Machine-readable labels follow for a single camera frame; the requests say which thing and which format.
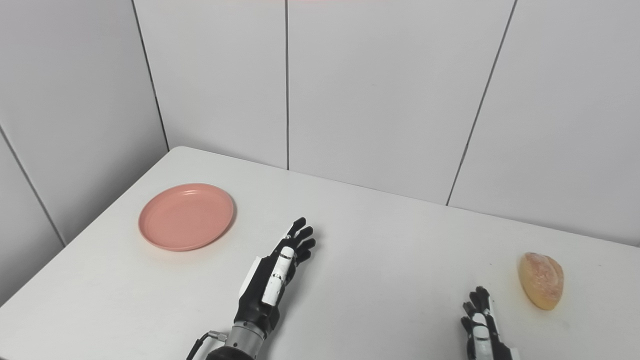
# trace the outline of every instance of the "white tile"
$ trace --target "white tile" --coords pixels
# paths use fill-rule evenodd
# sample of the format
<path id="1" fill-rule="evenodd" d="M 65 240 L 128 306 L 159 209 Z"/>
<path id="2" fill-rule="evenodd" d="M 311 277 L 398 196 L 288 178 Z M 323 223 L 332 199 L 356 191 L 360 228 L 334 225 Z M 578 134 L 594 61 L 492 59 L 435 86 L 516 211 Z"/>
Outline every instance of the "white tile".
<path id="1" fill-rule="evenodd" d="M 512 4 L 289 1 L 291 169 L 444 204 Z"/>
<path id="2" fill-rule="evenodd" d="M 0 306 L 61 249 L 51 223 L 0 137 Z"/>
<path id="3" fill-rule="evenodd" d="M 170 147 L 286 167 L 284 0 L 135 3 Z"/>
<path id="4" fill-rule="evenodd" d="M 164 153 L 129 0 L 5 0 L 0 124 L 70 241 Z"/>
<path id="5" fill-rule="evenodd" d="M 638 244 L 639 13 L 518 3 L 451 205 Z"/>

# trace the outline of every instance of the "pink plate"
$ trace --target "pink plate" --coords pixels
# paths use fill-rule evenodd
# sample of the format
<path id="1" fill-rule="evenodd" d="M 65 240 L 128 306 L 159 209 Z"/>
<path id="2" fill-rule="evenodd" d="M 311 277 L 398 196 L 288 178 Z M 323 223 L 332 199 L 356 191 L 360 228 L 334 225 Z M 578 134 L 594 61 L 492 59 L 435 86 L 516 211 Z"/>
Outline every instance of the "pink plate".
<path id="1" fill-rule="evenodd" d="M 156 195 L 142 209 L 138 226 L 157 247 L 187 251 L 203 247 L 225 232 L 234 202 L 221 188 L 184 184 Z"/>

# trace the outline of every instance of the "black robotic finger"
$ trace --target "black robotic finger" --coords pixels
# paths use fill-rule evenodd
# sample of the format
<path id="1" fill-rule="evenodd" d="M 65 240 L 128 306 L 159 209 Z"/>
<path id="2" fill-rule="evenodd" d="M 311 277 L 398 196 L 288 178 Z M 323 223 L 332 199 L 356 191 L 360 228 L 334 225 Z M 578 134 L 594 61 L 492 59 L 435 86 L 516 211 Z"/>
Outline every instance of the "black robotic finger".
<path id="1" fill-rule="evenodd" d="M 471 319 L 465 316 L 462 319 L 460 319 L 460 322 L 462 323 L 462 326 L 467 331 L 467 334 L 471 335 L 474 330 L 474 326 L 473 324 L 471 324 Z"/>
<path id="2" fill-rule="evenodd" d="M 482 307 L 482 302 L 480 301 L 480 296 L 478 296 L 478 294 L 475 292 L 470 292 L 469 298 L 471 299 L 471 302 L 474 304 L 474 307 L 476 308 L 476 310 L 479 313 L 482 313 L 484 309 Z"/>
<path id="3" fill-rule="evenodd" d="M 304 217 L 301 217 L 299 219 L 297 219 L 296 221 L 293 222 L 293 225 L 291 226 L 291 229 L 289 229 L 289 232 L 287 233 L 287 235 L 294 237 L 296 235 L 296 233 L 302 229 L 305 225 L 307 224 L 307 219 Z"/>
<path id="4" fill-rule="evenodd" d="M 310 250 L 312 247 L 316 246 L 316 239 L 311 238 L 311 239 L 307 239 L 305 241 L 303 241 L 300 245 L 298 245 L 298 248 L 295 250 L 296 251 L 296 255 L 298 257 L 300 257 L 300 254 L 302 254 L 303 252 Z"/>
<path id="5" fill-rule="evenodd" d="M 467 301 L 466 303 L 462 304 L 462 308 L 465 310 L 467 315 L 469 315 L 469 318 L 472 318 L 474 316 L 474 314 L 476 313 L 476 308 L 469 301 Z"/>
<path id="6" fill-rule="evenodd" d="M 298 247 L 301 241 L 311 236 L 314 233 L 314 228 L 307 226 L 306 228 L 300 230 L 300 232 L 291 240 L 289 240 L 289 246 L 292 248 Z"/>
<path id="7" fill-rule="evenodd" d="M 487 291 L 482 286 L 478 286 L 476 288 L 476 294 L 477 294 L 478 298 L 480 299 L 481 311 L 484 312 L 484 310 L 491 309 L 491 304 L 489 304 L 489 291 Z"/>
<path id="8" fill-rule="evenodd" d="M 304 260 L 308 260 L 309 258 L 311 258 L 311 251 L 309 250 L 304 250 L 303 252 L 300 253 L 300 255 L 298 255 L 298 257 L 296 258 L 296 263 L 300 264 L 301 262 L 303 262 Z"/>

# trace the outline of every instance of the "bread roll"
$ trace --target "bread roll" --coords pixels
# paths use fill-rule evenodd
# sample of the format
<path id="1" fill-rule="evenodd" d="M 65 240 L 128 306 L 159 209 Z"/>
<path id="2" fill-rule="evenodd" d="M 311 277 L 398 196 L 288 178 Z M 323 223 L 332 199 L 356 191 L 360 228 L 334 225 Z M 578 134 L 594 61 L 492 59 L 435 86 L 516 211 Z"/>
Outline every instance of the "bread roll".
<path id="1" fill-rule="evenodd" d="M 536 306 L 544 310 L 556 307 L 564 288 L 560 264 L 548 256 L 528 252 L 520 260 L 518 274 L 524 291 Z"/>

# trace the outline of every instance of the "cable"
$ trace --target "cable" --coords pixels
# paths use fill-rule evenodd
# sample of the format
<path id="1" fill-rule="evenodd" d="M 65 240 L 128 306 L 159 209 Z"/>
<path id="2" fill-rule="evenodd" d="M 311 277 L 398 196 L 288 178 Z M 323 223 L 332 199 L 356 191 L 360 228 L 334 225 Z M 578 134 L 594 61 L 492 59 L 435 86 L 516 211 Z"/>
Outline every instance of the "cable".
<path id="1" fill-rule="evenodd" d="M 187 356 L 186 360 L 193 360 L 193 357 L 196 356 L 196 353 L 198 352 L 198 350 L 200 350 L 200 347 L 202 346 L 202 344 L 204 344 L 204 341 L 208 337 L 209 337 L 209 333 L 206 332 L 204 335 L 202 335 L 200 339 L 196 340 L 196 343 L 193 344 L 193 347 L 191 348 L 191 351 L 189 352 L 189 355 Z"/>

